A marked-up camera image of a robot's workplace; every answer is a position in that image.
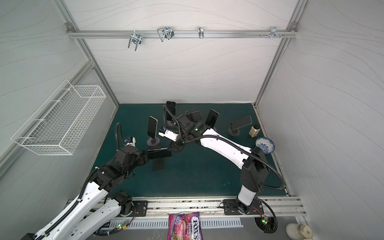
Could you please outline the black folding phone stand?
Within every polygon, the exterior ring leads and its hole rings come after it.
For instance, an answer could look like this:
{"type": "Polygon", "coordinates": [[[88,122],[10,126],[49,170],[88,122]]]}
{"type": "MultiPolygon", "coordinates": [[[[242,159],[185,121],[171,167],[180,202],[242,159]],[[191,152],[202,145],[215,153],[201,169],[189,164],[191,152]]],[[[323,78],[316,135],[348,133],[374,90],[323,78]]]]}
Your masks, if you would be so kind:
{"type": "MultiPolygon", "coordinates": [[[[160,146],[150,147],[150,150],[152,149],[160,149],[160,146]]],[[[152,170],[155,171],[162,171],[165,168],[165,158],[162,159],[152,159],[152,170]]]]}

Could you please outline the phone silver edge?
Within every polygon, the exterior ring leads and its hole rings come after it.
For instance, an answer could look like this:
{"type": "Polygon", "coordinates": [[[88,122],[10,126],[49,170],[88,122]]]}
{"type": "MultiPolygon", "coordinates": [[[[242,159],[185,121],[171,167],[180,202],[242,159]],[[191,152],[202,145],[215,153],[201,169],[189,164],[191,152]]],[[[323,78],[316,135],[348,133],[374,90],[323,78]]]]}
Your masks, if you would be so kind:
{"type": "Polygon", "coordinates": [[[155,139],[157,137],[158,120],[152,116],[148,117],[147,135],[155,139]]]}

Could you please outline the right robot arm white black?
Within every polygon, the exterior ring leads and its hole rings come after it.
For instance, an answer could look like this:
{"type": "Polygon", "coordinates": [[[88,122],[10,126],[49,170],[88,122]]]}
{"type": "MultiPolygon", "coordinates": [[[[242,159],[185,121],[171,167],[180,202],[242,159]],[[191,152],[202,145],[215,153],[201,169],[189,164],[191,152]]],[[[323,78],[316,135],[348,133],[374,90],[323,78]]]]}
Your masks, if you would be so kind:
{"type": "Polygon", "coordinates": [[[171,140],[170,149],[175,153],[184,150],[185,145],[196,143],[210,149],[230,160],[241,170],[241,190],[235,200],[233,209],[240,214],[247,215],[258,195],[265,188],[282,190],[285,181],[282,175],[262,157],[263,151],[241,146],[215,131],[202,122],[193,122],[186,115],[173,117],[170,126],[164,120],[164,126],[159,135],[171,140]]]}

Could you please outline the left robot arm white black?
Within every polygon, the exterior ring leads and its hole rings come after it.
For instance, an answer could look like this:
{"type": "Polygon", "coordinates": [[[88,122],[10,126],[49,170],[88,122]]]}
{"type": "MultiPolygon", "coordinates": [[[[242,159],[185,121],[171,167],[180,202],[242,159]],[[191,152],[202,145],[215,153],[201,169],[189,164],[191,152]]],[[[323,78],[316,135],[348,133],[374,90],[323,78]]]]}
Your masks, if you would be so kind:
{"type": "Polygon", "coordinates": [[[140,208],[132,197],[117,192],[102,207],[91,209],[115,187],[127,179],[136,167],[149,162],[148,151],[125,146],[113,159],[94,170],[84,182],[79,195],[51,222],[34,233],[27,233],[24,240],[85,240],[109,220],[119,216],[136,215],[140,208]]]}

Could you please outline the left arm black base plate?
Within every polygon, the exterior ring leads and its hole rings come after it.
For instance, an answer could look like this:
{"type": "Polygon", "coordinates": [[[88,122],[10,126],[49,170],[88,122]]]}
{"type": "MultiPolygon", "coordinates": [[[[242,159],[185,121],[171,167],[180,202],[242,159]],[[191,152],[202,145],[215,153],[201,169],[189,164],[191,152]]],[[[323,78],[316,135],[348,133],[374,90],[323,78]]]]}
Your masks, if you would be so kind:
{"type": "Polygon", "coordinates": [[[130,201],[122,205],[120,217],[145,217],[148,201],[130,201]]]}

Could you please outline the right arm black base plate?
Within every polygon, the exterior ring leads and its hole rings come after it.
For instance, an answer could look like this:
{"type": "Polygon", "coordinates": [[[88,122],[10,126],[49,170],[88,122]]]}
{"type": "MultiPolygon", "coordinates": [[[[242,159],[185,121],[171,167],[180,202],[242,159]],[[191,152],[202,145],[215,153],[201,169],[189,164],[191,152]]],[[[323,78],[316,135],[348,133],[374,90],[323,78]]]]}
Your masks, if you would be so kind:
{"type": "Polygon", "coordinates": [[[224,210],[226,216],[264,215],[262,203],[258,199],[255,199],[248,207],[236,199],[224,199],[219,204],[219,207],[224,210]]]}

